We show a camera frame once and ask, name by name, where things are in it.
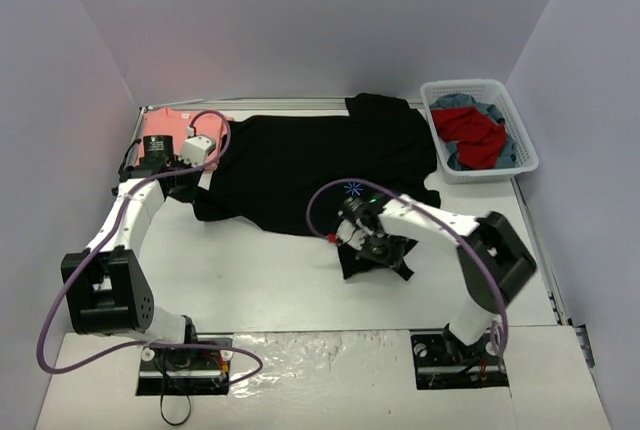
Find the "black t-shirt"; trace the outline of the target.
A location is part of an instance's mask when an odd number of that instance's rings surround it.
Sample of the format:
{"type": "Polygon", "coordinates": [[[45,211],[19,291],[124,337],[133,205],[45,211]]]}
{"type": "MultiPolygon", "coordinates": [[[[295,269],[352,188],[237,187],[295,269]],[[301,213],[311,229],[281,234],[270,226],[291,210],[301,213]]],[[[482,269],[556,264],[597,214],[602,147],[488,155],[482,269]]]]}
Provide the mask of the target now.
{"type": "Polygon", "coordinates": [[[195,217],[244,217],[265,231],[295,236],[329,234],[346,199],[375,196],[365,181],[440,206],[439,192],[425,186],[437,152],[420,112],[402,99],[366,93],[345,103],[345,116],[231,123],[229,147],[208,189],[196,194],[195,217]]]}

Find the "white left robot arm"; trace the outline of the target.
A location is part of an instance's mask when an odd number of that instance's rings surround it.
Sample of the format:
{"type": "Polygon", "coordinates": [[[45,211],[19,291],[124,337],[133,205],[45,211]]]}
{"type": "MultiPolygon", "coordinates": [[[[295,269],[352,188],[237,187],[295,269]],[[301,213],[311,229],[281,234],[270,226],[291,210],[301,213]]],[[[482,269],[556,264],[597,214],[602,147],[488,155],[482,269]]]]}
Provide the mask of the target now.
{"type": "Polygon", "coordinates": [[[119,170],[116,199],[102,228],[82,252],[67,254],[62,260],[68,311],[78,334],[164,343],[168,360],[189,368],[201,356],[195,325],[190,317],[155,303],[139,254],[155,214],[167,198],[179,199],[195,190],[200,166],[216,143],[194,135],[176,154],[169,135],[146,136],[139,142],[144,155],[136,165],[119,170]],[[83,262],[87,264],[82,273],[68,284],[83,262]]]}

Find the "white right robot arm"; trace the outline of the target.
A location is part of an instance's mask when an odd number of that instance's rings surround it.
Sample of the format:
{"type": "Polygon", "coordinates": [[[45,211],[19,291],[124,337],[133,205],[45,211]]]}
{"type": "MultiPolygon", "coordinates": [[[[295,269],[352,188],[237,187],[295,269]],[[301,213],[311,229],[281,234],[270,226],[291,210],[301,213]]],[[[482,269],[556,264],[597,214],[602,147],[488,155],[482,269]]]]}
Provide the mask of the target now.
{"type": "Polygon", "coordinates": [[[431,236],[452,242],[467,297],[443,330],[446,356],[465,363],[479,340],[520,294],[537,264],[507,218],[495,211],[482,217],[455,214],[378,194],[370,200],[349,198],[338,211],[333,234],[346,279],[371,267],[392,270],[404,280],[413,276],[406,255],[431,236]]]}

